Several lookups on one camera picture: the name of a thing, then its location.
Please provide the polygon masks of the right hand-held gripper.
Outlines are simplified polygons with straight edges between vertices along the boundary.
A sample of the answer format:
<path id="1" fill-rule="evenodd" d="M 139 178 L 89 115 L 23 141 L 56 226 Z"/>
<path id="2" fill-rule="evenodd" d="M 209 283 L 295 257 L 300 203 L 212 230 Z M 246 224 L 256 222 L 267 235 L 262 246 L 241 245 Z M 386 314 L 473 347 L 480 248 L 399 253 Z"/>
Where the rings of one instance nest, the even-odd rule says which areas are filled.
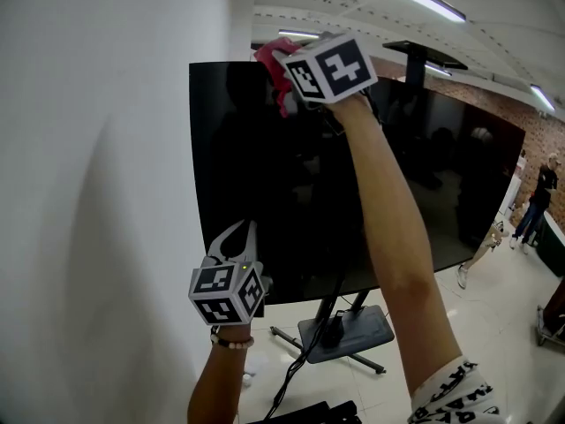
<path id="1" fill-rule="evenodd" d="M 332 34 L 286 55 L 281 64 L 305 102 L 335 103 L 377 83 L 371 58 L 352 34 Z"/>

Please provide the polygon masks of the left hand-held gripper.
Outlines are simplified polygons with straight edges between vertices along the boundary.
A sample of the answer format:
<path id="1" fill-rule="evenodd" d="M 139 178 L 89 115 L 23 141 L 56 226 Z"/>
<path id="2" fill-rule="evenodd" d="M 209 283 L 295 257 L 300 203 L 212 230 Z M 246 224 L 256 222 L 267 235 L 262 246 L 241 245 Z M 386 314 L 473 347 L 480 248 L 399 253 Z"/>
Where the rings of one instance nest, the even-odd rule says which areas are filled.
<path id="1" fill-rule="evenodd" d="M 207 257 L 194 269 L 188 298 L 206 325 L 244 325 L 262 304 L 266 289 L 263 264 L 257 260 L 257 224 L 251 220 L 245 246 L 230 242 L 245 220 L 232 224 L 211 243 Z"/>

